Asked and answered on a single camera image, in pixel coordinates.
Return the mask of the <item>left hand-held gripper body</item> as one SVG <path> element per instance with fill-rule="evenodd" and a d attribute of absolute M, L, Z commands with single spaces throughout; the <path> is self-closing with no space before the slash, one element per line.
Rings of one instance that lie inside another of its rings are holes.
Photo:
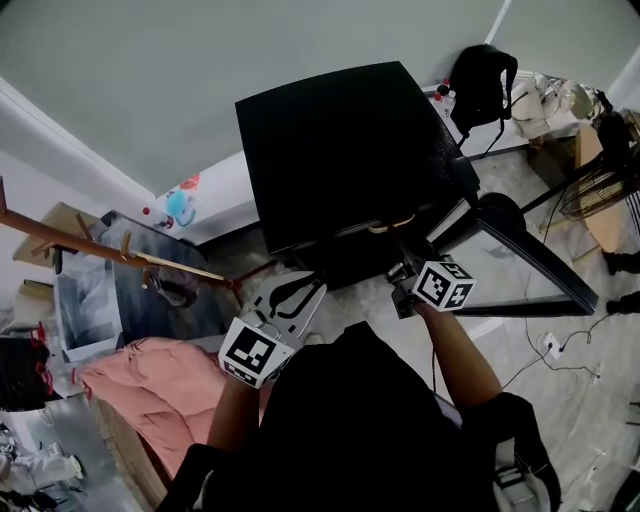
<path fill-rule="evenodd" d="M 273 380 L 295 353 L 295 324 L 255 306 L 236 317 L 218 353 L 220 367 L 259 389 Z"/>

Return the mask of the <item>tray with yellow bread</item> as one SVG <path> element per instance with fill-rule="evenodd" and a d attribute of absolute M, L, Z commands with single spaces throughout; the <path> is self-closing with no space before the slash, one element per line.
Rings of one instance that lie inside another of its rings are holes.
<path fill-rule="evenodd" d="M 410 223 L 414 218 L 415 213 L 403 215 L 398 218 L 382 219 L 368 226 L 366 230 L 372 234 L 383 234 Z"/>

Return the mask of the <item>black fridge cabinet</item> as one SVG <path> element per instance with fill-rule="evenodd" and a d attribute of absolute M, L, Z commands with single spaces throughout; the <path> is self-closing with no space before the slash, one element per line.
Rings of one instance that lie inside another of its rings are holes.
<path fill-rule="evenodd" d="M 398 260 L 382 226 L 431 233 L 477 191 L 469 160 L 399 62 L 335 71 L 235 105 L 269 253 L 332 290 Z"/>

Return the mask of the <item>person's left forearm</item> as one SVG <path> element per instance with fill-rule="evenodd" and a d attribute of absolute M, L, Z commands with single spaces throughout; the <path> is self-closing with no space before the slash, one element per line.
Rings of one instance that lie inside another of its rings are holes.
<path fill-rule="evenodd" d="M 225 453 L 245 450 L 259 429 L 261 394 L 240 380 L 229 377 L 217 404 L 207 445 Z"/>

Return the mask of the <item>person's right forearm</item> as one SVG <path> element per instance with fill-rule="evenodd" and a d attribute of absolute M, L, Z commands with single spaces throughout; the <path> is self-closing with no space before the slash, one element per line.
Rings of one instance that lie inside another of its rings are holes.
<path fill-rule="evenodd" d="M 415 310 L 429 332 L 444 383 L 460 411 L 487 403 L 502 393 L 493 369 L 456 317 L 418 303 Z"/>

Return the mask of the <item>pink quilt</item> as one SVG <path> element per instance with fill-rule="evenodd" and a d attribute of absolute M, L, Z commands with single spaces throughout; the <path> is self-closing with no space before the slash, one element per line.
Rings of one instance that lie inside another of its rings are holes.
<path fill-rule="evenodd" d="M 167 338 L 135 341 L 78 373 L 150 445 L 171 478 L 188 448 L 208 440 L 230 378 L 215 355 Z"/>

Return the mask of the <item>black framed glass door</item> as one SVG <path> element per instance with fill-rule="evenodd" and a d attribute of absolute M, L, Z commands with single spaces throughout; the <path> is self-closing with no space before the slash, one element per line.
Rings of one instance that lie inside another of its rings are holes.
<path fill-rule="evenodd" d="M 554 318 L 596 311 L 596 292 L 529 233 L 520 208 L 505 194 L 480 197 L 432 246 L 476 280 L 460 316 Z"/>

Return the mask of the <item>blue plastic toy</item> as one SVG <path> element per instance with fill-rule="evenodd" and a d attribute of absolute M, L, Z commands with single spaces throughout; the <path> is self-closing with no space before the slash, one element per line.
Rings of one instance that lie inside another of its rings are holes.
<path fill-rule="evenodd" d="M 171 191 L 165 198 L 166 213 L 177 225 L 186 227 L 194 221 L 196 215 L 193 201 L 193 197 L 181 189 Z"/>

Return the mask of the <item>white power strip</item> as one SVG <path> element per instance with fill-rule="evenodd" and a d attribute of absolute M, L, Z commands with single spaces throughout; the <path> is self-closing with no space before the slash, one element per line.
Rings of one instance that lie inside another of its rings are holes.
<path fill-rule="evenodd" d="M 563 352 L 562 344 L 552 332 L 541 334 L 536 341 L 536 348 L 543 356 L 550 356 L 554 360 L 559 360 Z"/>

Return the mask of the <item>person's black clothing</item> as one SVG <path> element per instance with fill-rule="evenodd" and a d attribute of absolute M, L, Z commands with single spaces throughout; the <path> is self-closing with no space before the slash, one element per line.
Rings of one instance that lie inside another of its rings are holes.
<path fill-rule="evenodd" d="M 532 405 L 510 393 L 447 417 L 366 323 L 302 348 L 255 437 L 191 446 L 156 512 L 558 512 Z"/>

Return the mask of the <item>beige cloth bag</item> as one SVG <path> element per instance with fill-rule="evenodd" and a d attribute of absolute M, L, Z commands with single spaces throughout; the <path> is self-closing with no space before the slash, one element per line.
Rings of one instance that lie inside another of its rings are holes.
<path fill-rule="evenodd" d="M 532 140 L 550 131 L 547 119 L 559 106 L 556 89 L 544 75 L 534 75 L 512 90 L 511 119 L 516 132 Z"/>

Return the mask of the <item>black backpack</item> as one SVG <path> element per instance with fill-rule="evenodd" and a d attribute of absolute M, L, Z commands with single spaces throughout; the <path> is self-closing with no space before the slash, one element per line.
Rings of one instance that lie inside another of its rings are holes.
<path fill-rule="evenodd" d="M 518 70 L 517 59 L 490 44 L 464 49 L 450 75 L 455 93 L 452 122 L 465 141 L 479 126 L 500 122 L 498 138 L 512 116 L 512 88 Z"/>

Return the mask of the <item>wooden coat rack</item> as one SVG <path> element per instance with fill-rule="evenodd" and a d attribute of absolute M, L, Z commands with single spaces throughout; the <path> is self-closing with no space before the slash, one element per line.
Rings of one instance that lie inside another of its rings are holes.
<path fill-rule="evenodd" d="M 44 245 L 41 248 L 37 249 L 35 251 L 35 254 L 45 252 L 50 247 L 60 247 L 97 256 L 99 258 L 110 260 L 115 263 L 125 264 L 133 268 L 141 269 L 143 271 L 144 287 L 146 287 L 146 283 L 149 280 L 147 274 L 152 267 L 171 268 L 192 274 L 196 277 L 197 280 L 205 282 L 211 286 L 217 286 L 231 290 L 234 294 L 237 294 L 241 290 L 244 281 L 256 276 L 260 272 L 266 271 L 267 269 L 275 265 L 274 261 L 269 261 L 249 271 L 239 278 L 231 279 L 202 269 L 197 269 L 195 267 L 176 263 L 170 260 L 159 258 L 157 256 L 152 256 L 146 253 L 131 252 L 129 250 L 131 239 L 131 235 L 129 232 L 124 235 L 121 247 L 118 250 L 101 245 L 91 238 L 82 217 L 77 216 L 76 220 L 81 228 L 81 231 L 83 232 L 82 237 L 53 228 L 9 209 L 6 203 L 3 177 L 0 176 L 0 225 L 10 227 L 27 235 L 34 236 L 43 240 Z"/>

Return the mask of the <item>brown cardboard sheet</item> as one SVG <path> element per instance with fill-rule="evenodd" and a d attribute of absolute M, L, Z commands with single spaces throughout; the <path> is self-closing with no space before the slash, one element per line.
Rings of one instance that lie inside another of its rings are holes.
<path fill-rule="evenodd" d="M 103 222 L 93 215 L 73 208 L 63 202 L 57 203 L 41 220 L 41 223 L 69 233 L 74 236 L 84 237 L 90 233 L 97 237 L 100 229 L 104 228 Z M 54 249 L 45 248 L 45 240 L 34 235 L 28 235 L 13 254 L 13 260 L 29 263 L 43 268 L 53 266 Z"/>

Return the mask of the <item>plastic wrapped picture frame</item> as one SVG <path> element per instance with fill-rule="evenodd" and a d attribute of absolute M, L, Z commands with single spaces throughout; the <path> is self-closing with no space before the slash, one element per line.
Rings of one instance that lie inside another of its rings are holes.
<path fill-rule="evenodd" d="M 147 337 L 191 340 L 218 335 L 223 322 L 213 287 L 194 274 L 143 271 L 84 253 L 62 256 L 55 276 L 63 354 L 79 362 Z"/>

